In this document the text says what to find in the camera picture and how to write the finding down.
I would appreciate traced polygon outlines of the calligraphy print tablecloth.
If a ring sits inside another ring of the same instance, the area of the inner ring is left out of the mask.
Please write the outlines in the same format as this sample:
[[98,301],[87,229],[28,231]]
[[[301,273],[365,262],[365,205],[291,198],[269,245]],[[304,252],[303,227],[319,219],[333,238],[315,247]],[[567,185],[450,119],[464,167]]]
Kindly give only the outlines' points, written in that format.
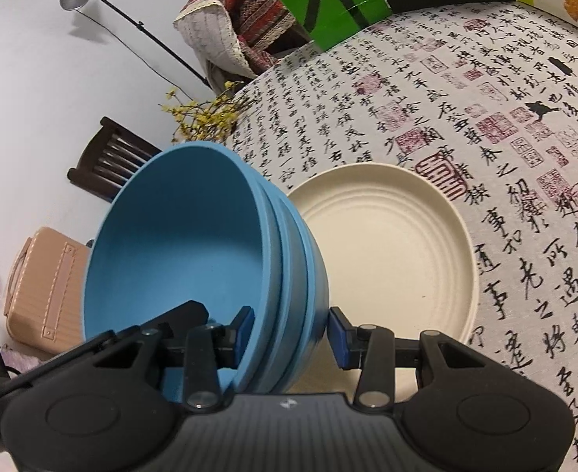
[[281,189],[374,161],[451,198],[480,274],[467,343],[563,398],[578,471],[578,30],[515,3],[409,12],[246,94],[232,147]]

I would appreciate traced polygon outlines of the yellow flower branch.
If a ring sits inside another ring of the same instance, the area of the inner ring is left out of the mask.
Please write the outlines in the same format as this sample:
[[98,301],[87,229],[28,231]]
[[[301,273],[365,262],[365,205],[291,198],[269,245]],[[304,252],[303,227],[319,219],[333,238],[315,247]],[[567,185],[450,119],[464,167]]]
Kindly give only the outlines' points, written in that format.
[[236,94],[241,85],[241,82],[228,81],[220,94],[206,101],[184,101],[176,87],[167,92],[166,102],[160,103],[160,109],[176,123],[172,144],[212,142],[225,145],[235,133],[239,118],[256,103],[247,94]]

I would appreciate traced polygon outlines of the dark wooden chair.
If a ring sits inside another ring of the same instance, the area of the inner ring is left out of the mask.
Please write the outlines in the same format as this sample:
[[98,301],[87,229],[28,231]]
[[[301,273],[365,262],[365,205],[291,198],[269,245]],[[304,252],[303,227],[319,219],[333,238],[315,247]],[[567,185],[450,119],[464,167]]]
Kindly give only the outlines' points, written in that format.
[[111,203],[131,177],[161,152],[140,136],[107,116],[85,147],[67,178],[89,194]]

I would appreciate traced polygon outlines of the patterned blanket on chair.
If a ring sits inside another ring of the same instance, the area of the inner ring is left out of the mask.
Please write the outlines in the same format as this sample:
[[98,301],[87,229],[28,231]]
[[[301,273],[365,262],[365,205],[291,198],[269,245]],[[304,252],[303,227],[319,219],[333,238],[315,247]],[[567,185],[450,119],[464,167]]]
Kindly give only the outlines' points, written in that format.
[[174,28],[215,93],[250,83],[311,37],[280,0],[188,0]]

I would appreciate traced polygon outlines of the pink small suitcase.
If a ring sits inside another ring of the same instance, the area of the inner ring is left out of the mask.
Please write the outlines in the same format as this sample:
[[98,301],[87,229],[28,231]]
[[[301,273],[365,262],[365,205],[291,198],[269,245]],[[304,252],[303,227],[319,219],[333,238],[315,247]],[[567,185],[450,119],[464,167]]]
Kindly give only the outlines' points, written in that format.
[[7,281],[4,315],[13,340],[57,355],[83,342],[89,248],[50,227],[27,238]]

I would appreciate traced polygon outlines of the studio light on stand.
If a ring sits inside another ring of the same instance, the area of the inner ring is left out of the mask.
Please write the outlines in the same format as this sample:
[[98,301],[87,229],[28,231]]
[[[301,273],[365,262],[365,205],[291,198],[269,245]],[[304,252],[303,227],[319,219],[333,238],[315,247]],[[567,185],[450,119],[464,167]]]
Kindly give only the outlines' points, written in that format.
[[[59,5],[63,10],[67,12],[79,12],[79,10],[83,9],[84,6],[87,6],[87,3],[89,1],[90,0],[59,0]],[[146,28],[145,24],[142,21],[136,20],[127,13],[124,13],[123,10],[119,9],[118,6],[115,6],[115,4],[111,3],[109,0],[98,0],[98,1],[103,3],[106,7],[109,8],[109,10],[112,10],[119,17],[121,17],[129,24],[131,24],[137,31],[142,33],[144,36],[147,36],[148,39],[150,39],[150,41],[154,42],[154,44],[163,49],[169,55],[169,57],[172,57],[182,66],[184,66],[189,72],[191,72],[191,74],[193,74],[202,84],[204,84],[206,87],[210,86],[210,83],[207,80],[207,78],[205,78],[205,76],[203,76],[200,72],[197,72],[197,70],[194,69],[194,67],[192,67],[190,64],[188,64],[183,57],[180,57],[179,54],[176,53],[176,51],[172,50],[172,48],[167,46],[163,41],[161,41],[161,39],[159,39],[156,35],[151,33]]]

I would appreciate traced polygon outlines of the blue bowl top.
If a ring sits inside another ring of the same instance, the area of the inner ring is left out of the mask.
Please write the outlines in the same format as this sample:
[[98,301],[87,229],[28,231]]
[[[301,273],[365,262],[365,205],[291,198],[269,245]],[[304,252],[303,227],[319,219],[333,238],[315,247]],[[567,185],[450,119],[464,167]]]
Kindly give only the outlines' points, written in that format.
[[306,227],[310,246],[307,251],[309,259],[308,302],[303,335],[293,361],[280,380],[280,384],[272,391],[274,393],[283,392],[297,382],[321,342],[326,326],[329,302],[326,269],[317,241],[307,224]]

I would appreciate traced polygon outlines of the blue bowl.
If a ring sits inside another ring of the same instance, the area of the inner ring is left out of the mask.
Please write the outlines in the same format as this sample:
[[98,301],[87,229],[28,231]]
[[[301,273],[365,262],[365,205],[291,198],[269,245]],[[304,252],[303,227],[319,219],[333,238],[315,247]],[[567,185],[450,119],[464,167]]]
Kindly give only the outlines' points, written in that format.
[[278,226],[281,286],[270,343],[249,389],[270,393],[280,384],[301,343],[308,302],[310,241],[306,224],[289,198],[266,179],[262,179],[261,186]]
[[254,326],[242,361],[220,372],[245,392],[270,343],[281,291],[281,246],[263,179],[210,142],[172,147],[118,193],[94,238],[82,299],[86,339],[140,325],[184,302],[230,323],[243,308]]
[[274,393],[283,392],[297,382],[321,342],[326,326],[329,302],[326,269],[317,241],[307,224],[306,227],[310,246],[307,251],[309,259],[308,302],[303,335],[293,361],[280,380],[280,384],[272,391]]

